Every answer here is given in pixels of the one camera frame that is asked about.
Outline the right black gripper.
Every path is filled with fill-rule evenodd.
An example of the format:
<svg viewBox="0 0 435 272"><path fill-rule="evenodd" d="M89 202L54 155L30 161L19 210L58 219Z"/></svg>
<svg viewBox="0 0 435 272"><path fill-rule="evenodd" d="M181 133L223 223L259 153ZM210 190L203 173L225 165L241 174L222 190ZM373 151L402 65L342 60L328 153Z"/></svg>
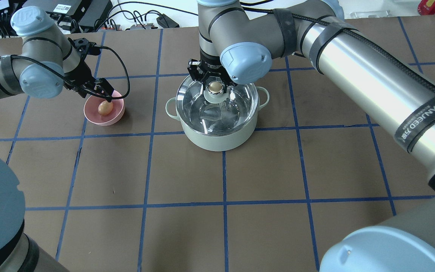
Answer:
<svg viewBox="0 0 435 272"><path fill-rule="evenodd" d="M200 53L200 60L189 59L187 71L191 79L201 83L203 88L207 88L211 77L216 77L222 82L223 94L227 93L230 86L237 85L232 81L224 66L222 66L218 56Z"/></svg>

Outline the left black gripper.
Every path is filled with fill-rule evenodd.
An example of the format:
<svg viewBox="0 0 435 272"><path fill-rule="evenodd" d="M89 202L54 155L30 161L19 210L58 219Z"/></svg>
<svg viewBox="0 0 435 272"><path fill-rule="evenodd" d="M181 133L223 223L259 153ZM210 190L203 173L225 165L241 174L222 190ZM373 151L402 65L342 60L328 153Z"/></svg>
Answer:
<svg viewBox="0 0 435 272"><path fill-rule="evenodd" d="M80 62L72 71L65 73L65 79L70 82L64 83L67 90L88 95L86 104L101 103L104 100L111 102L113 99L114 87L105 78L95 79L86 62Z"/></svg>

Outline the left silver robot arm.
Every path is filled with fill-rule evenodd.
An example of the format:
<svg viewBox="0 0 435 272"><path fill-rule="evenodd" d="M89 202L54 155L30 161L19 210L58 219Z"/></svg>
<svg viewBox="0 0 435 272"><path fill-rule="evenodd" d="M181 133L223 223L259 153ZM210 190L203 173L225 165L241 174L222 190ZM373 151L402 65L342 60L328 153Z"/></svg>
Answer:
<svg viewBox="0 0 435 272"><path fill-rule="evenodd" d="M21 55L0 56L0 99L26 94L48 99L64 88L86 97L111 100L113 87L92 75L85 58L102 47L86 39L65 38L41 8L14 13L11 26L23 39ZM25 233L25 196L19 180L0 159L0 272L66 272L67 269Z"/></svg>

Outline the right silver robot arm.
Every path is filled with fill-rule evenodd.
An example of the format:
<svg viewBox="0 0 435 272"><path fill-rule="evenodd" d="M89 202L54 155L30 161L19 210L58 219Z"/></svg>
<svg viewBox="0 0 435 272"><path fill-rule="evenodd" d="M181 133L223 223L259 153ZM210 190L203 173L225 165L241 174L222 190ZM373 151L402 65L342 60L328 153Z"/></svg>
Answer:
<svg viewBox="0 0 435 272"><path fill-rule="evenodd" d="M238 0L199 0L198 17L202 55L232 83L253 83L273 59L300 52L426 167L435 191L435 84L344 22L337 0L307 0L256 19ZM352 232L319 270L435 272L435 198Z"/></svg>

